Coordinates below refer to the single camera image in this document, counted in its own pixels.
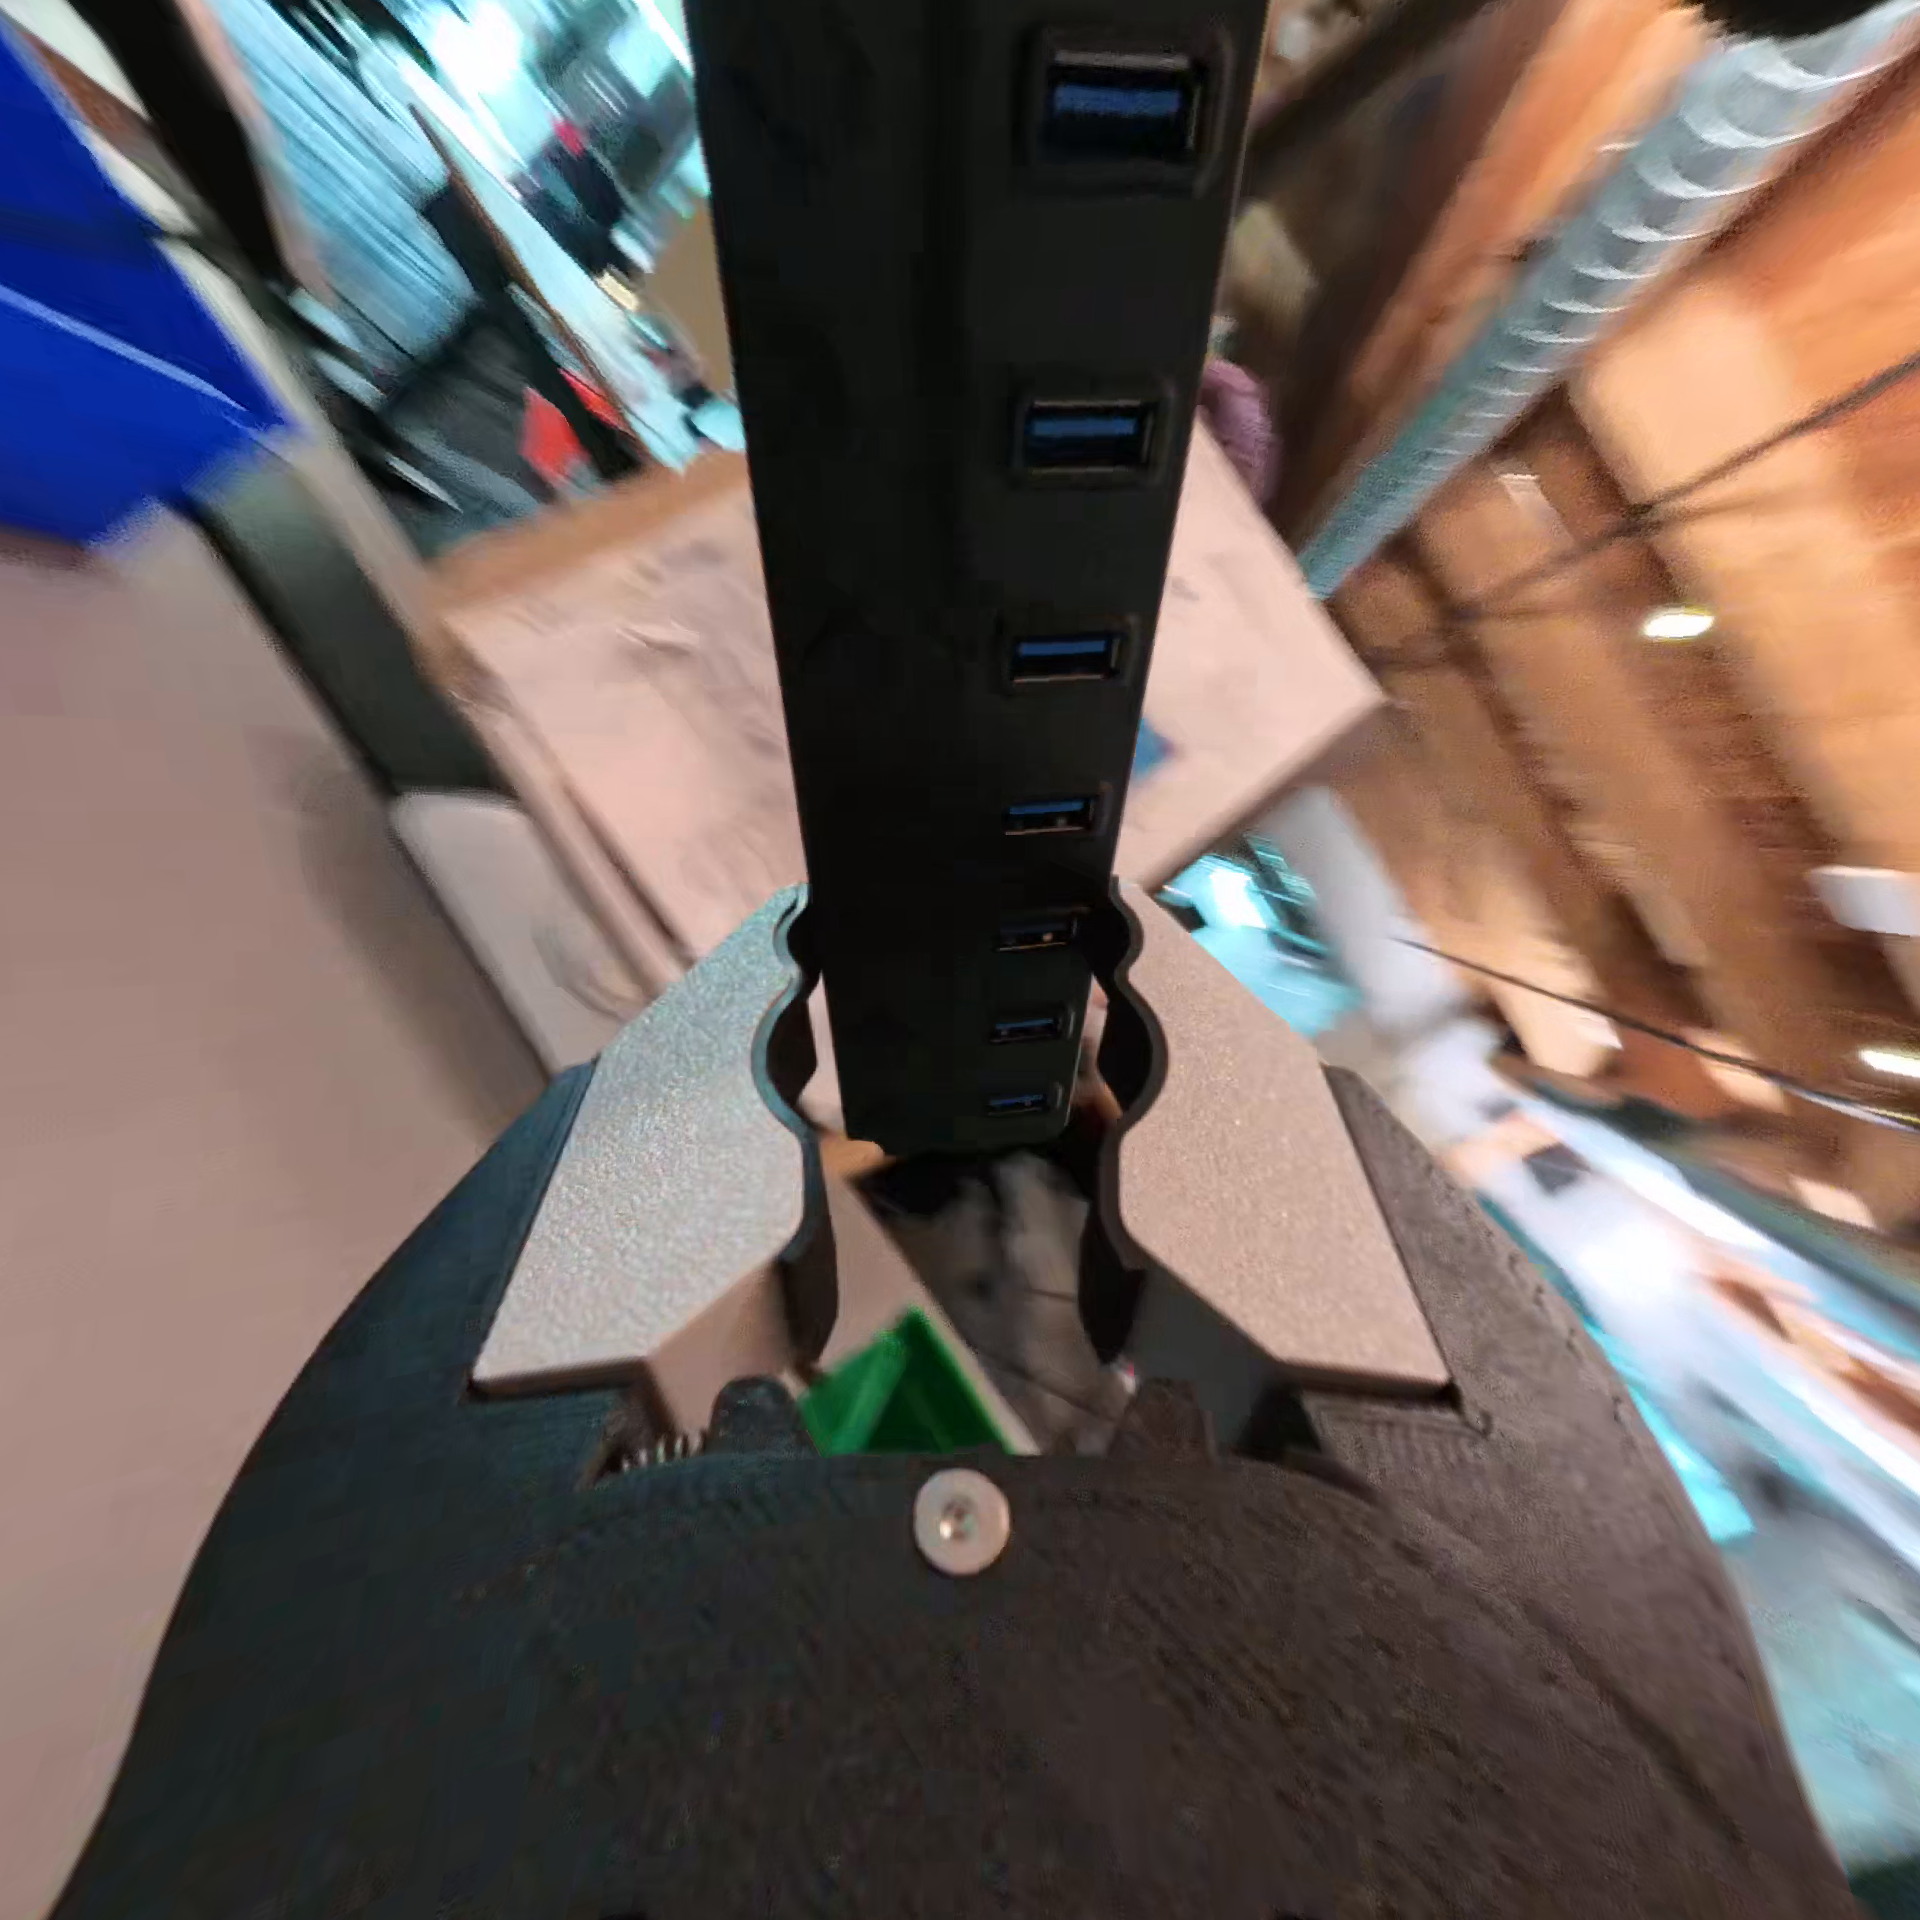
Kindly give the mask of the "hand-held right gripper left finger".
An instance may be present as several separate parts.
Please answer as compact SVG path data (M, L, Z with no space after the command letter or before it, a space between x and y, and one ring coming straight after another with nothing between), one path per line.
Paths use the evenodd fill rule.
M804 1378L835 1328L808 1013L808 887L758 907L590 1064L471 1384L634 1384L706 1423L738 1378Z

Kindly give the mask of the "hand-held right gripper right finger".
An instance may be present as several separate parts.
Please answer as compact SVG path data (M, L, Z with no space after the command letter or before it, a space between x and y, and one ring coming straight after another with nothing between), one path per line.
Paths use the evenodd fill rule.
M1188 1388L1221 1444L1307 1396L1454 1378L1315 1047L1141 885L1092 926L1107 995L1079 1310L1100 1362Z

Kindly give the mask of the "green plastic bin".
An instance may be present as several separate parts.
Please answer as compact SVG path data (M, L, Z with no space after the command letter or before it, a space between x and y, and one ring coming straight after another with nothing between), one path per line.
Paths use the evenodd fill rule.
M819 1456L1033 1452L1017 1414L989 1402L959 1341L929 1310L900 1314L801 1398Z

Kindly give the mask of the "black multi-port usb hub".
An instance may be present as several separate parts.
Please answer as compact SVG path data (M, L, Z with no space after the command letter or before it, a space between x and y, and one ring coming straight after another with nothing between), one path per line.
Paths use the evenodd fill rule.
M1269 4L686 4L847 1133L1067 1124Z

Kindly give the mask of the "large blue plastic bin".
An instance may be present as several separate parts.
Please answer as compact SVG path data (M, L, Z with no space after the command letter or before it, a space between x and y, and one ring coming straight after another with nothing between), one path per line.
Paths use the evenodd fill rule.
M258 362L5 25L5 529L103 544L286 427Z

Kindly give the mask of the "wooden document stand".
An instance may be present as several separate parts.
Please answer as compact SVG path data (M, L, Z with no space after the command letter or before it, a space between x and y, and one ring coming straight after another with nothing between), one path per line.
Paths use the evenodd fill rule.
M440 683L508 797L417 789L396 829L563 1072L804 878L744 456L547 511L433 577ZM1380 680L1198 426L1117 874L1163 887L1327 782L1381 712Z

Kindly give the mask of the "silver ceiling duct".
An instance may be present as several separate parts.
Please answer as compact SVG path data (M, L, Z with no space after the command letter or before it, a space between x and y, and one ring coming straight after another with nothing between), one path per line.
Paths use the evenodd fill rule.
M1793 38L1715 35L1315 521L1300 546L1314 601L1327 604L1689 252L1734 222L1914 35L1916 4L1860 4Z

